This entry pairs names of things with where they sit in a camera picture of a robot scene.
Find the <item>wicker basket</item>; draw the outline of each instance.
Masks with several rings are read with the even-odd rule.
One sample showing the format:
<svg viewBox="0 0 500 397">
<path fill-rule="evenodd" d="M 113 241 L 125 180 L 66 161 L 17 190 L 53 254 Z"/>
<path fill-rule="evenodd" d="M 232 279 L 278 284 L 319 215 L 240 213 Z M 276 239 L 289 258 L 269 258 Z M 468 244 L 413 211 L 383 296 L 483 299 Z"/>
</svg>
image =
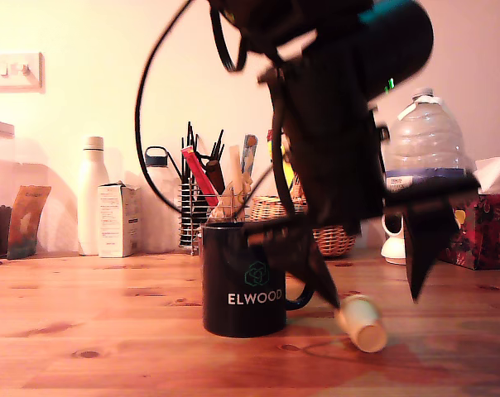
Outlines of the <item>wicker basket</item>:
<svg viewBox="0 0 500 397">
<path fill-rule="evenodd" d="M 292 201 L 297 212 L 303 212 L 307 207 L 305 195 L 297 178 L 291 191 Z M 257 196 L 253 200 L 250 219 L 264 221 L 285 217 L 286 211 L 278 197 Z M 355 245 L 356 236 L 346 234 L 341 226 L 322 227 L 313 231 L 320 252 L 325 257 L 345 255 Z"/>
</svg>

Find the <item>floral tissue box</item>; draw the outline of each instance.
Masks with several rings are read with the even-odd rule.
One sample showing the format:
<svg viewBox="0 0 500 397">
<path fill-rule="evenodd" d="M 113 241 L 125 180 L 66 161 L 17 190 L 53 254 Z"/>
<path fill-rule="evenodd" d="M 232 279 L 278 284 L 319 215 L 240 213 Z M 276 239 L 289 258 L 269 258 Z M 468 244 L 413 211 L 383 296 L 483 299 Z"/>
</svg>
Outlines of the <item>floral tissue box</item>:
<svg viewBox="0 0 500 397">
<path fill-rule="evenodd" d="M 480 194 L 454 213 L 460 233 L 440 259 L 474 270 L 500 269 L 500 194 Z"/>
</svg>

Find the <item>black device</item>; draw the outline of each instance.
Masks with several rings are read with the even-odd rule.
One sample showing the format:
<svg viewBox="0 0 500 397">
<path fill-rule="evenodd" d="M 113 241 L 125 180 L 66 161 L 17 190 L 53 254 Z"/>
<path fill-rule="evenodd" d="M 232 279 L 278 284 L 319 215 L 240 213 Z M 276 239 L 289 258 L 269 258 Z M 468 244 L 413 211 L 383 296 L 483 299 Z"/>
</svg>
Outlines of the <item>black device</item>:
<svg viewBox="0 0 500 397">
<path fill-rule="evenodd" d="M 376 125 L 369 103 L 428 61 L 434 34 L 425 10 L 412 0 L 209 3 L 215 44 L 228 72 L 242 71 L 249 51 L 272 62 L 258 83 L 267 84 L 271 93 L 273 171 L 289 217 L 249 222 L 242 229 L 245 237 L 255 241 L 260 236 L 258 244 L 271 268 L 292 273 L 338 308 L 338 294 L 312 229 L 342 225 L 346 232 L 358 233 L 364 219 L 402 213 L 408 281 L 416 301 L 436 257 L 458 231 L 451 200 L 478 192 L 471 173 L 451 180 L 427 179 L 396 193 L 384 184 L 381 141 L 391 133 Z M 224 42 L 221 16 L 241 33 L 236 64 Z M 313 30 L 316 38 L 301 56 L 291 60 L 279 56 L 279 45 Z M 144 82 L 137 102 L 137 143 Z M 289 139 L 288 155 L 305 192 L 306 214 L 295 214 L 289 195 L 282 169 L 282 133 Z M 279 251 L 296 254 L 281 256 Z"/>
</svg>

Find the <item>wall plate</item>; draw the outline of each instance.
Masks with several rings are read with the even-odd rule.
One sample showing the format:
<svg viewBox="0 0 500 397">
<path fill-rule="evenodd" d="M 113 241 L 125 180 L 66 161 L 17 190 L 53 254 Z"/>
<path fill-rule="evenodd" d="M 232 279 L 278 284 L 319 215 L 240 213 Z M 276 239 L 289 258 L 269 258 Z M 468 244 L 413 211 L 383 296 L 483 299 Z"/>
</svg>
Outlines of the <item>wall plate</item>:
<svg viewBox="0 0 500 397">
<path fill-rule="evenodd" d="M 42 77 L 42 53 L 0 54 L 0 92 L 4 88 L 7 91 L 40 91 Z"/>
</svg>

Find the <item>white bottle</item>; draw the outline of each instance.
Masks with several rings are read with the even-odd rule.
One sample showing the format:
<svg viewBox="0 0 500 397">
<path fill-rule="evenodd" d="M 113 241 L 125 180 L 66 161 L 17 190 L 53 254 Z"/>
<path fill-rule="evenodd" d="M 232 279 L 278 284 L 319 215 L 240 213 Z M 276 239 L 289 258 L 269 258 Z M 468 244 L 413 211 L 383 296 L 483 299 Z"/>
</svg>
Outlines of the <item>white bottle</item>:
<svg viewBox="0 0 500 397">
<path fill-rule="evenodd" d="M 84 139 L 77 190 L 77 231 L 80 255 L 98 255 L 98 187 L 108 183 L 103 160 L 103 138 Z"/>
<path fill-rule="evenodd" d="M 163 151 L 163 155 L 148 155 L 152 149 Z M 164 197 L 178 205 L 180 179 L 175 162 L 162 146 L 149 146 L 145 150 L 147 171 L 154 185 Z M 163 203 L 152 191 L 145 178 L 142 179 L 142 249 L 147 254 L 162 254 L 178 248 L 180 240 L 179 215 Z"/>
</svg>

